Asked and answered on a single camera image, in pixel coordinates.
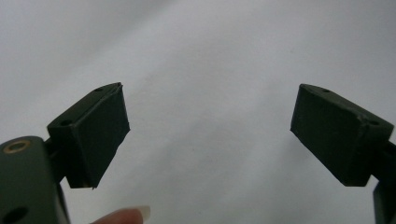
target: screw hole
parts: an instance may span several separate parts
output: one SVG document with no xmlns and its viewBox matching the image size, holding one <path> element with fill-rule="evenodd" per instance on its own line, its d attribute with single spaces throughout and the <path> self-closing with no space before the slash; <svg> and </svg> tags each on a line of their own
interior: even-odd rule
<svg viewBox="0 0 396 224">
<path fill-rule="evenodd" d="M 28 210 L 26 207 L 15 208 L 14 210 L 10 211 L 3 217 L 3 223 L 5 224 L 16 223 L 21 219 L 23 219 L 26 216 L 27 212 Z"/>
<path fill-rule="evenodd" d="M 12 153 L 17 153 L 20 152 L 22 150 L 25 150 L 26 148 L 28 148 L 30 145 L 30 141 L 29 140 L 20 140 L 20 141 L 16 141 L 13 142 L 9 145 L 7 145 L 3 151 L 6 154 L 12 154 Z"/>
<path fill-rule="evenodd" d="M 379 122 L 377 122 L 377 121 L 375 121 L 375 120 L 370 120 L 370 124 L 379 125 Z"/>
<path fill-rule="evenodd" d="M 62 126 L 67 126 L 70 125 L 73 121 L 71 119 L 66 119 L 64 121 L 61 122 Z"/>
</svg>

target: rectangular block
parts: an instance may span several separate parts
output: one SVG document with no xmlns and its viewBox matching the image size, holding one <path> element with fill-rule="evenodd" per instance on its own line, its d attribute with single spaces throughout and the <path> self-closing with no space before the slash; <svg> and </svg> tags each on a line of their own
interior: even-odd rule
<svg viewBox="0 0 396 224">
<path fill-rule="evenodd" d="M 365 186 L 393 125 L 332 91 L 302 84 L 291 131 L 345 186 Z"/>
<path fill-rule="evenodd" d="M 48 130 L 52 144 L 62 150 L 70 187 L 96 188 L 130 131 L 121 84 L 90 92 Z"/>
</svg>

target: white background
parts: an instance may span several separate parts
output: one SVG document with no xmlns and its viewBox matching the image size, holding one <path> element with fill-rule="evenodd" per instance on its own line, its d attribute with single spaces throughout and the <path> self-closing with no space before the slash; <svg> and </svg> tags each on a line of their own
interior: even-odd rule
<svg viewBox="0 0 396 224">
<path fill-rule="evenodd" d="M 1 1 L 0 140 L 48 138 L 89 91 L 124 85 L 132 130 L 73 223 L 374 223 L 289 131 L 300 83 L 396 123 L 396 1 Z"/>
</svg>

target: dark green bracket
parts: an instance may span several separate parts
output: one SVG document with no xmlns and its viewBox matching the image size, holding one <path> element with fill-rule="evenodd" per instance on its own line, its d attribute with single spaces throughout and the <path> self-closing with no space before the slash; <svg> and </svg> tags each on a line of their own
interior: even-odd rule
<svg viewBox="0 0 396 224">
<path fill-rule="evenodd" d="M 130 131 L 121 84 L 91 91 L 48 130 L 46 142 L 25 136 L 0 146 L 1 223 L 69 223 L 59 182 L 96 188 Z"/>
<path fill-rule="evenodd" d="M 377 224 L 396 224 L 396 146 L 393 125 L 336 93 L 300 85 L 291 131 L 347 187 L 375 189 Z"/>
</svg>

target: finger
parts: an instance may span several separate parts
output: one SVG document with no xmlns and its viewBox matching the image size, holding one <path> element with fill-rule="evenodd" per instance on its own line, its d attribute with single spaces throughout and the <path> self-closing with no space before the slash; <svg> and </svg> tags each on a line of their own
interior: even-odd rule
<svg viewBox="0 0 396 224">
<path fill-rule="evenodd" d="M 92 224 L 143 224 L 149 218 L 149 207 L 124 208 L 102 217 Z"/>
</svg>

